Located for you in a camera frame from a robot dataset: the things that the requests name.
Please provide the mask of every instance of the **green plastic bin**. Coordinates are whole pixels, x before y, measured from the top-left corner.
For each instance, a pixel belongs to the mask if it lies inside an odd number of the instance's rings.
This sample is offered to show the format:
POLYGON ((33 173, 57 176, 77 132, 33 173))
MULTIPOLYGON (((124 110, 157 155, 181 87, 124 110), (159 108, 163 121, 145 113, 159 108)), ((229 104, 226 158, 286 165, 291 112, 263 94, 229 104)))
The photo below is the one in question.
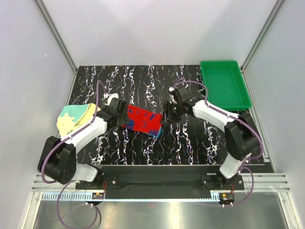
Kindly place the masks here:
POLYGON ((210 103, 226 111, 244 111, 252 106, 236 61, 202 61, 200 66, 210 103))

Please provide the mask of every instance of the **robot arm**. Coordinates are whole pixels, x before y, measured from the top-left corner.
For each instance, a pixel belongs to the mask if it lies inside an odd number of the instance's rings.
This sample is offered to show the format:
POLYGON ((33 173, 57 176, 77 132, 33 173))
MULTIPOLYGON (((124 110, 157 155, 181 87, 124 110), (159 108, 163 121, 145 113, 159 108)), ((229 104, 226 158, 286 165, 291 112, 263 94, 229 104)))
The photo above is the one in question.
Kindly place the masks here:
POLYGON ((181 115, 189 114, 210 122, 225 133, 228 155, 220 167, 222 176, 220 182, 225 183, 233 178, 244 161, 258 148, 259 142, 246 127, 240 125, 231 116, 241 119, 257 132, 251 116, 248 113, 234 114, 221 108, 217 108, 218 111, 216 111, 200 95, 189 94, 183 86, 170 88, 170 95, 171 101, 164 103, 164 120, 176 123, 180 122, 181 115))
POLYGON ((113 94, 108 98, 108 106, 97 112, 96 117, 93 117, 88 123, 62 138, 51 136, 46 140, 38 170, 41 171, 42 164, 49 152, 63 139, 68 139, 49 158, 44 170, 45 175, 63 185, 71 180, 92 182, 96 178, 98 170, 91 165, 77 163, 77 154, 97 136, 104 134, 112 127, 126 123, 128 123, 127 104, 119 100, 117 94, 113 94))

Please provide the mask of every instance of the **red towel with blue pattern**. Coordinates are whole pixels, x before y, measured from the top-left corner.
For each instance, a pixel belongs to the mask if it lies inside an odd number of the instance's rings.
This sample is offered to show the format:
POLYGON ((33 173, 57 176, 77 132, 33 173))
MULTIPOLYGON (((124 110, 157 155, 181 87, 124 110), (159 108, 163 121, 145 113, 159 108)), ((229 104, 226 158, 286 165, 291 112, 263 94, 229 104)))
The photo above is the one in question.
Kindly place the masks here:
POLYGON ((143 132, 154 137, 159 137, 162 131, 162 124, 160 123, 162 114, 128 105, 128 118, 129 123, 123 125, 123 127, 130 130, 143 132))

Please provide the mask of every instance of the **white wall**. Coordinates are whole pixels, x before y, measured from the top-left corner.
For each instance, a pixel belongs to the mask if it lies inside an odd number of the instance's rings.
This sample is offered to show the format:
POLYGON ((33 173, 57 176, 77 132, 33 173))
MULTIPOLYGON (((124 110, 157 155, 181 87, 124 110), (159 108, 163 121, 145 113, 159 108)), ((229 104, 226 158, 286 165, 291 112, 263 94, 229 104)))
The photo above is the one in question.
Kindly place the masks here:
POLYGON ((0 2, 0 227, 19 229, 72 71, 33 0, 0 2))
POLYGON ((305 225, 305 1, 288 0, 246 68, 278 172, 305 225))
POLYGON ((276 0, 43 0, 77 65, 242 64, 276 0))

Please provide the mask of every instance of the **yellow cloth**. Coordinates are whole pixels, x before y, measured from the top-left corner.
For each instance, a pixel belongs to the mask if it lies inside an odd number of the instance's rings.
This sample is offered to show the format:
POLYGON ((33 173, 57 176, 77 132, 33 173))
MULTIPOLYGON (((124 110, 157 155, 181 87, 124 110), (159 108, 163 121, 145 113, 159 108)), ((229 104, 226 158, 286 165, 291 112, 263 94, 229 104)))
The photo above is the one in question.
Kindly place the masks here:
POLYGON ((78 129, 92 119, 95 104, 65 106, 57 119, 57 128, 61 136, 78 129))

